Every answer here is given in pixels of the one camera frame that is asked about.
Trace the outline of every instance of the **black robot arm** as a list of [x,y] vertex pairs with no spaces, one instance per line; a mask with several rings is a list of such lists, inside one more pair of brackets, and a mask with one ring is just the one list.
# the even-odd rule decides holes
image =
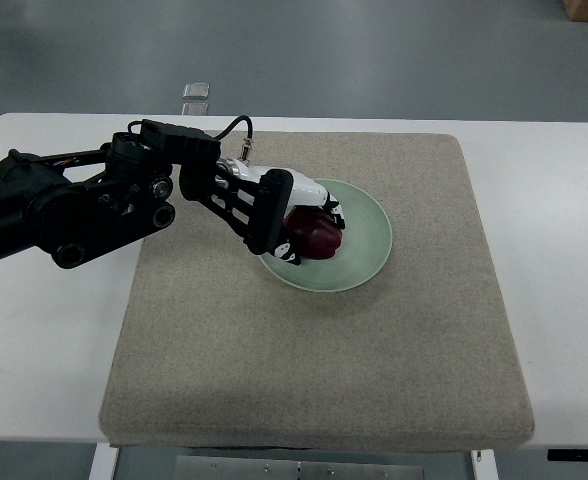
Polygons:
[[[142,120],[99,150],[46,157],[10,150],[0,161],[0,259],[37,246],[60,267],[73,268],[168,227],[175,215],[166,201],[173,165],[180,166],[184,198],[223,218],[252,253],[272,251],[282,237],[292,175],[272,169],[258,183],[237,178],[217,163],[220,138]],[[82,182],[64,176],[91,164],[105,168]]]

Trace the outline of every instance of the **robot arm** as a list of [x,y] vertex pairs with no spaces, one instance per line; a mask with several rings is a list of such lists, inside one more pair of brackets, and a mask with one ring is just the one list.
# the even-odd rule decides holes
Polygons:
[[[143,120],[95,151],[40,157],[11,150],[0,162],[0,259],[38,246],[60,267],[74,268],[167,228],[175,215],[166,201],[170,174],[179,165],[184,198],[223,218],[252,253],[300,263],[283,228],[288,207],[318,206],[344,228],[340,205],[294,170],[249,166],[246,151],[239,160],[221,159],[220,140],[241,120],[251,137],[247,117],[216,137]],[[66,169],[90,164],[105,169],[83,182],[65,178]]]

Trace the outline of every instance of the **ceramic plate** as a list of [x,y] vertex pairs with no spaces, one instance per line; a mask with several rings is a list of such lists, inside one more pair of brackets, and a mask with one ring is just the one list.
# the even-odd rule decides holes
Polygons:
[[368,193],[339,180],[316,180],[341,203],[346,228],[336,255],[328,260],[304,258],[295,266],[262,255],[276,277],[312,292],[340,292],[357,287],[378,273],[392,250],[392,226],[381,205]]

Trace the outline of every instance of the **robot finger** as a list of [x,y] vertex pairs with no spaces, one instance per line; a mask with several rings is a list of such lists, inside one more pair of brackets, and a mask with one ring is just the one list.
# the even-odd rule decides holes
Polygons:
[[334,219],[334,222],[341,230],[345,229],[345,215],[343,214],[343,208],[339,201],[334,198],[334,195],[330,192],[327,192],[327,198],[321,208]]
[[294,251],[292,244],[285,233],[285,229],[281,229],[278,242],[276,247],[270,252],[274,257],[280,258],[284,262],[291,263],[292,265],[301,264],[301,256]]

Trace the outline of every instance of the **metal plate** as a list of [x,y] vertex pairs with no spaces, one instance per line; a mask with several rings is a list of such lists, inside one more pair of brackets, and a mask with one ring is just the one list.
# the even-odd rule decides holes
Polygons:
[[174,480],[424,480],[423,468],[402,465],[297,462],[253,458],[176,459]]
[[207,103],[184,103],[183,115],[207,115]]
[[210,93],[209,83],[188,83],[183,89],[183,98],[205,100]]

